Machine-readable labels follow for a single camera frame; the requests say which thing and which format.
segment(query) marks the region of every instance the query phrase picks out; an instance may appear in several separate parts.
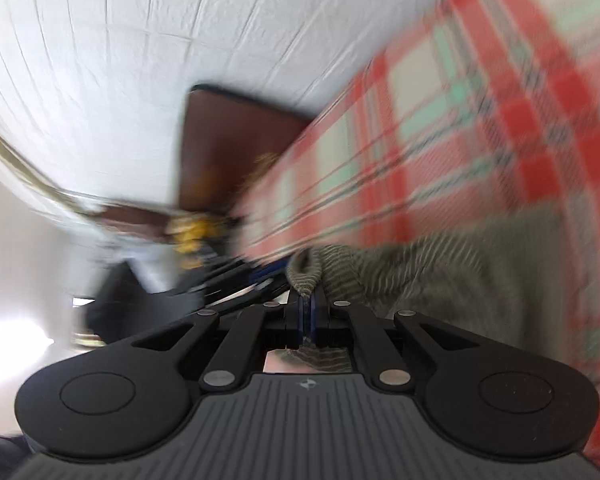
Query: plaid blanket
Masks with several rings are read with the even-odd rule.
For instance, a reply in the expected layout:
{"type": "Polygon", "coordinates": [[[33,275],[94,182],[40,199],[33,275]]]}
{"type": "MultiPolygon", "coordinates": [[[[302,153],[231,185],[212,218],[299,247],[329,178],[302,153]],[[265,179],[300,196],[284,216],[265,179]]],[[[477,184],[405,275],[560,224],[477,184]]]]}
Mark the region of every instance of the plaid blanket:
{"type": "Polygon", "coordinates": [[[407,242],[541,201],[566,218],[569,361],[600,392],[600,0],[439,0],[245,196],[239,246],[407,242]]]}

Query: metal screw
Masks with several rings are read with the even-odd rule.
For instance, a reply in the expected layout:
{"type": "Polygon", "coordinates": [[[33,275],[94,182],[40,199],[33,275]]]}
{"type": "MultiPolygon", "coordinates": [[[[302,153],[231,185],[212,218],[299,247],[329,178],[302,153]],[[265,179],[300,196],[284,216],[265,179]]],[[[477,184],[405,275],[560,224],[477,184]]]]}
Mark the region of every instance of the metal screw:
{"type": "Polygon", "coordinates": [[[404,370],[385,370],[380,374],[380,382],[388,386],[402,386],[411,381],[411,375],[404,370]]]}
{"type": "Polygon", "coordinates": [[[228,386],[235,381],[235,375],[228,370],[213,370],[202,379],[209,386],[228,386]]]}

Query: white logo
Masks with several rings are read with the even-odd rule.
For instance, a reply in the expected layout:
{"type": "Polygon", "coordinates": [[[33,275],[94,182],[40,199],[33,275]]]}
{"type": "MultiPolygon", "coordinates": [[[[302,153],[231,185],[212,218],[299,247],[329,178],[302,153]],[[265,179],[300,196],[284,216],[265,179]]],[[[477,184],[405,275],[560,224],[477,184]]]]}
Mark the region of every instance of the white logo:
{"type": "Polygon", "coordinates": [[[315,388],[318,385],[317,382],[310,378],[306,378],[304,381],[298,384],[300,384],[300,386],[302,386],[305,390],[310,390],[311,388],[315,388]]]}

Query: white wall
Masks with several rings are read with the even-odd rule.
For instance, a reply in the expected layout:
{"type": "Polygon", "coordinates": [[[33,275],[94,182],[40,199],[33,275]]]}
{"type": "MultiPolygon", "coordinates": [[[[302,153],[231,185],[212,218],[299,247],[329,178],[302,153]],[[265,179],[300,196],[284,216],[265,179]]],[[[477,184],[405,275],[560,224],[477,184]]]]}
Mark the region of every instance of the white wall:
{"type": "Polygon", "coordinates": [[[0,433],[18,430],[13,399],[38,368],[70,355],[71,297],[63,283],[68,235],[0,184],[0,321],[32,320],[55,340],[38,362],[0,384],[0,433]]]}

